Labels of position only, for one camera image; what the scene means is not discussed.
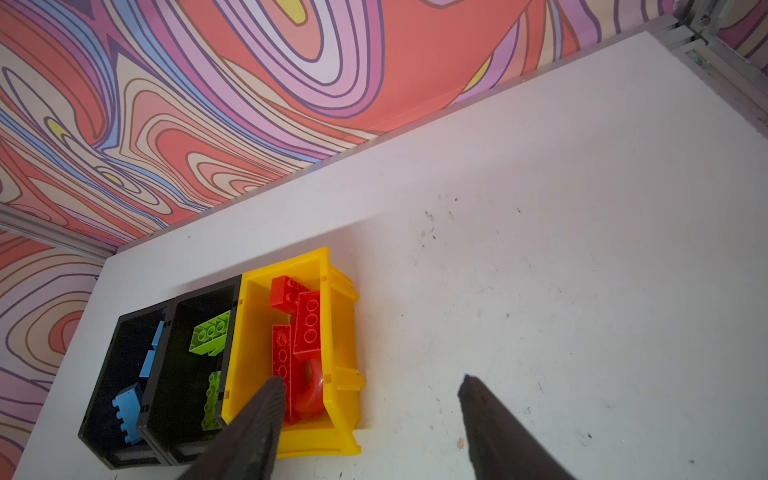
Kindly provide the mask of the blue lego brick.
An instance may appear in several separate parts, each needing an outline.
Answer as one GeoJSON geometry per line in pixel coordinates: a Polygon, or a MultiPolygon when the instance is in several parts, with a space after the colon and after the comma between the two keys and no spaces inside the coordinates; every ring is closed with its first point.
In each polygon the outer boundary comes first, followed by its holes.
{"type": "Polygon", "coordinates": [[[142,364],[142,368],[139,373],[140,378],[149,378],[151,375],[151,370],[152,370],[154,359],[156,356],[156,351],[162,336],[163,327],[164,327],[164,323],[159,322],[151,342],[151,347],[147,351],[144,362],[142,364]]]}
{"type": "Polygon", "coordinates": [[[136,445],[142,441],[142,436],[137,429],[142,395],[140,385],[134,383],[121,390],[112,400],[112,406],[116,409],[116,417],[123,433],[123,440],[128,445],[136,445]]]}

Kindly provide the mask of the green lego brick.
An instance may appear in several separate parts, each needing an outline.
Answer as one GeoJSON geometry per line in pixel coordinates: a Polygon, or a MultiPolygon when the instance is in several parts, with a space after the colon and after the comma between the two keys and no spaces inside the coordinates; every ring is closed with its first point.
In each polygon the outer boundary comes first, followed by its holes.
{"type": "Polygon", "coordinates": [[[189,345],[189,352],[195,355],[215,357],[226,345],[231,312],[227,311],[213,317],[194,328],[189,345]]]}
{"type": "Polygon", "coordinates": [[[204,417],[201,421],[203,431],[214,431],[220,429],[217,420],[216,405],[218,401],[220,371],[212,372],[208,377],[208,388],[206,390],[206,401],[204,404],[204,417]]]}

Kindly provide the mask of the red lego brick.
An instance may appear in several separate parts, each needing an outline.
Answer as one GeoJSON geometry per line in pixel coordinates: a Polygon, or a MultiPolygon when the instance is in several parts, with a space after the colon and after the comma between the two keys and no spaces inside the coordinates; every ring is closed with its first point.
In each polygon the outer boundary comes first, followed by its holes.
{"type": "Polygon", "coordinates": [[[300,293],[295,314],[293,354],[298,360],[321,359],[320,292],[300,293]]]}
{"type": "Polygon", "coordinates": [[[309,289],[288,276],[272,279],[270,306],[280,312],[293,315],[298,309],[299,295],[309,289]]]}
{"type": "Polygon", "coordinates": [[[285,390],[284,422],[299,420],[295,403],[301,384],[299,360],[293,354],[293,330],[289,324],[272,326],[272,375],[283,380],[285,390]]]}

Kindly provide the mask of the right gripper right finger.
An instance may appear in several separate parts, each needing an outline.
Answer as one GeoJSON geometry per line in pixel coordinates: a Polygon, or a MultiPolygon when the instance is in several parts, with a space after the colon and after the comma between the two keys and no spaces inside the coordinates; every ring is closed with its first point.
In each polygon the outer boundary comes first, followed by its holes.
{"type": "Polygon", "coordinates": [[[478,377],[458,391],[470,462],[477,479],[571,479],[478,377]]]}

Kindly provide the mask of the red lego arch piece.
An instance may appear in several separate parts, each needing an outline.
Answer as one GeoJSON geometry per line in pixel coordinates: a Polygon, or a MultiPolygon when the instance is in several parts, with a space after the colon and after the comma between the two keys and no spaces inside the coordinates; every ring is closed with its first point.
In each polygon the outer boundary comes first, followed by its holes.
{"type": "Polygon", "coordinates": [[[323,400],[324,376],[320,358],[301,360],[294,409],[302,419],[314,418],[325,411],[323,400]]]}

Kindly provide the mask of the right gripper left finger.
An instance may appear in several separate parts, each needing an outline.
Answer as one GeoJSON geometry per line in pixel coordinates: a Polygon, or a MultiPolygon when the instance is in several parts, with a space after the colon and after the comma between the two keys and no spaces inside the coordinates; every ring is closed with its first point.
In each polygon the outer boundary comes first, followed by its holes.
{"type": "Polygon", "coordinates": [[[269,479],[285,406],[284,381],[272,377],[179,479],[269,479]]]}

